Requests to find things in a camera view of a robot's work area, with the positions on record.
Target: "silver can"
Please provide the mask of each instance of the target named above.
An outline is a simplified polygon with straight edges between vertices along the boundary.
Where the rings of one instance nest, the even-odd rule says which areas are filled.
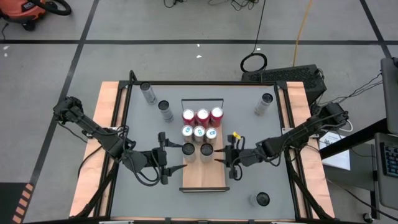
[[[205,137],[206,130],[203,126],[196,126],[193,129],[193,140],[195,140],[196,143],[202,143],[203,139]]]
[[[213,146],[211,144],[203,144],[200,147],[200,160],[203,163],[210,162],[213,158]]]
[[[265,207],[269,204],[269,196],[264,192],[259,192],[257,194],[252,194],[249,196],[249,203],[252,206],[262,206]]]
[[[257,103],[256,107],[254,108],[254,113],[258,116],[262,116],[268,106],[272,103],[274,98],[271,94],[265,93],[262,95],[261,99]]]
[[[172,122],[174,117],[172,110],[170,109],[169,102],[167,102],[166,100],[162,100],[159,102],[157,106],[159,107],[160,112],[162,113],[163,120],[168,123]]]
[[[147,100],[147,103],[149,105],[154,105],[156,103],[156,96],[155,96],[155,92],[152,89],[152,86],[150,85],[150,83],[143,82],[143,83],[141,83],[141,85],[139,87],[141,89],[142,94],[145,97],[145,100]]]
[[[192,142],[193,128],[190,125],[182,127],[182,136],[184,136],[184,142]]]
[[[197,158],[195,155],[195,146],[192,143],[185,143],[182,146],[182,154],[187,162],[193,162]]]
[[[215,128],[208,128],[206,130],[206,143],[214,144],[217,139],[217,130]]]

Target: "concrete floor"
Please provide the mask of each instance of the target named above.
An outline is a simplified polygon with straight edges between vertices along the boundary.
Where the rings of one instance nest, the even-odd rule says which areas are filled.
[[[92,117],[101,82],[125,80],[130,69],[141,80],[240,80],[240,61],[253,45],[230,40],[256,38],[262,7],[237,12],[229,4],[209,6],[205,0],[189,0],[171,9],[161,0],[67,1],[72,15],[48,14],[33,32],[10,24],[4,31],[7,40],[0,42],[0,182],[29,182],[40,151],[48,149],[25,222],[67,218],[72,204],[85,145],[56,127],[52,138],[47,135],[52,139],[49,147],[43,146],[63,87],[82,100],[85,113]],[[294,40],[308,1],[266,2],[259,39],[291,40],[285,45],[258,45],[268,57],[268,69],[292,65]],[[397,43],[398,2],[366,3],[382,38]],[[379,73],[385,57],[382,47],[372,42],[377,36],[359,0],[314,0],[301,39],[323,41],[299,45],[296,62],[315,63],[324,71],[328,91],[322,101],[350,94],[368,82]],[[387,47],[391,55],[398,55],[398,46]],[[251,59],[248,68],[259,63]],[[381,86],[341,105],[349,111],[354,131],[385,117]],[[69,127],[79,132],[74,125]],[[369,201],[368,192],[345,187]],[[332,185],[329,190],[338,218],[362,221],[367,207]],[[384,210],[398,217],[397,211]],[[382,217],[381,222],[392,220]]]

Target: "vacuum cleaner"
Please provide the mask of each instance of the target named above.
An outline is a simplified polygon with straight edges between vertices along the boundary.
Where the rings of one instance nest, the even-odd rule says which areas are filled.
[[[0,18],[8,22],[22,24],[25,30],[32,31],[35,29],[36,21],[42,19],[46,12],[60,16],[72,13],[65,0],[54,1],[65,9],[59,10],[55,2],[46,0],[0,0]]]

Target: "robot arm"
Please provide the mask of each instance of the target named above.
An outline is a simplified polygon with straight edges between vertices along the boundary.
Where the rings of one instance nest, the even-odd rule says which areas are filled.
[[[254,149],[237,149],[234,147],[234,137],[229,136],[232,143],[224,149],[216,152],[224,152],[225,160],[217,160],[231,168],[229,178],[236,178],[235,165],[242,164],[246,167],[259,162],[270,162],[280,157],[286,149],[303,148],[309,137],[319,133],[322,129],[329,131],[337,130],[344,126],[348,120],[348,112],[344,111],[338,103],[329,103],[318,108],[316,113],[306,122],[292,129],[291,131],[273,138],[267,138],[256,143]]]
[[[166,139],[164,132],[158,134],[159,147],[150,151],[135,151],[136,142],[127,138],[128,127],[120,127],[117,131],[102,128],[83,112],[81,101],[75,97],[66,97],[54,108],[55,119],[62,124],[73,122],[91,134],[102,145],[106,153],[117,163],[122,162],[135,175],[145,167],[159,168],[162,184],[167,184],[167,177],[186,165],[166,168],[167,153],[164,147],[182,147]]]

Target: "cylindrical container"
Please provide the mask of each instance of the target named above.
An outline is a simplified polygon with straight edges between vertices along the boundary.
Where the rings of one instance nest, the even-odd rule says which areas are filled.
[[[195,127],[196,125],[195,112],[191,109],[185,109],[182,112],[182,120],[184,121],[185,125],[190,125],[192,127]]]
[[[264,114],[265,110],[268,108],[268,106],[272,103],[273,99],[274,98],[272,97],[271,94],[269,94],[269,93],[263,94],[254,109],[254,113],[258,116],[262,116]]]
[[[215,128],[208,128],[206,130],[206,143],[214,144],[217,139],[217,131]]]
[[[187,162],[193,162],[197,158],[195,155],[195,146],[192,143],[185,143],[182,146],[182,154]]]
[[[160,112],[162,113],[163,120],[166,122],[172,122],[174,117],[170,109],[169,102],[162,100],[159,102],[157,106],[159,107]]]
[[[203,163],[210,162],[213,158],[213,146],[211,144],[203,144],[200,147],[200,160]]]
[[[203,126],[196,126],[193,129],[193,140],[196,143],[202,143],[203,139],[205,138],[206,130]]]
[[[208,127],[210,121],[209,111],[206,109],[199,109],[197,113],[197,123],[205,128]]]
[[[221,124],[221,120],[223,119],[224,111],[219,106],[211,109],[210,112],[210,123],[213,127],[218,127]]]
[[[264,192],[252,194],[249,196],[249,203],[252,206],[267,206],[269,204],[269,196]]]
[[[156,103],[156,96],[154,93],[154,90],[152,89],[152,86],[150,85],[149,82],[143,82],[140,85],[141,92],[144,94],[145,100],[147,100],[147,103],[149,105],[154,105]]]
[[[184,136],[184,141],[185,142],[192,142],[192,136],[193,136],[193,128],[192,126],[185,125],[182,127],[182,136]]]

